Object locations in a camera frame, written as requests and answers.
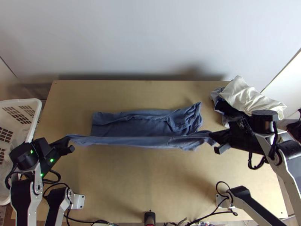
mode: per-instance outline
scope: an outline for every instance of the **wooden table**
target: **wooden table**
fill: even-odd
[[[177,109],[202,102],[202,130],[218,131],[221,116],[213,111],[210,91],[226,86],[221,81],[54,81],[41,115],[35,138],[56,141],[67,134],[89,135],[92,113],[137,109]],[[75,146],[54,166],[75,193],[85,194],[82,210],[72,210],[77,219],[110,222],[143,222],[152,210],[157,222],[193,220],[215,208],[215,184],[244,185],[252,196],[277,217],[287,212],[278,180],[268,164],[259,170],[247,167],[248,153],[230,149],[217,155],[201,145],[195,152],[137,147]],[[254,163],[260,156],[254,156]],[[48,205],[42,201],[38,220],[45,220]],[[250,220],[243,211],[215,215],[207,220]]]

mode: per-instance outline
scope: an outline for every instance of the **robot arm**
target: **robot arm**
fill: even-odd
[[[14,166],[19,169],[11,173],[10,189],[17,226],[36,226],[36,209],[43,195],[42,179],[61,156],[74,151],[74,147],[68,147],[68,143],[68,138],[51,144],[45,138],[40,138],[19,145],[9,154]],[[17,173],[24,175],[26,179],[19,180]],[[52,189],[47,196],[49,212],[45,226],[62,225],[65,210],[82,209],[84,200],[84,195],[74,194],[69,187]]]
[[[210,136],[220,144],[214,148],[217,154],[233,147],[263,155],[264,162],[269,163],[284,181],[297,222],[301,225],[301,146],[286,131],[277,130],[273,126],[276,120],[278,114],[275,111],[254,111],[249,118],[238,118],[230,122],[230,129],[212,133]],[[281,143],[277,144],[273,140],[276,141],[278,136],[281,137]],[[225,195],[229,199],[223,207],[235,206],[243,209],[262,226],[285,225],[256,202],[247,188],[232,188]]]

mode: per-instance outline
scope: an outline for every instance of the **laundry basket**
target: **laundry basket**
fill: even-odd
[[[9,152],[31,142],[39,122],[42,102],[36,98],[0,101],[0,205],[10,202],[5,177],[12,169]]]

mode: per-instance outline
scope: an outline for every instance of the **white cloth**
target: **white cloth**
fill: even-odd
[[[286,105],[260,94],[254,87],[249,87],[240,76],[236,76],[219,93],[219,96],[227,101],[229,105],[249,116],[255,110],[273,110],[278,113],[280,120],[284,118],[283,110]]]

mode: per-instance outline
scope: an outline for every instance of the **clothing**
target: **clothing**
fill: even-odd
[[[277,111],[280,120],[284,118],[283,111],[286,105],[260,94],[254,87],[249,87],[240,76],[236,76],[219,93],[219,96],[230,106],[243,111],[248,116],[251,116],[252,111],[255,110],[274,110]]]
[[[194,150],[204,142],[214,145],[202,125],[201,103],[177,110],[138,110],[116,114],[95,112],[91,136],[68,135],[78,145],[110,144],[146,148]]]
[[[229,121],[236,117],[246,116],[242,111],[238,111],[231,107],[223,98],[219,96],[224,87],[218,87],[210,93],[210,99],[214,102],[214,111],[222,114],[223,126],[229,128]]]

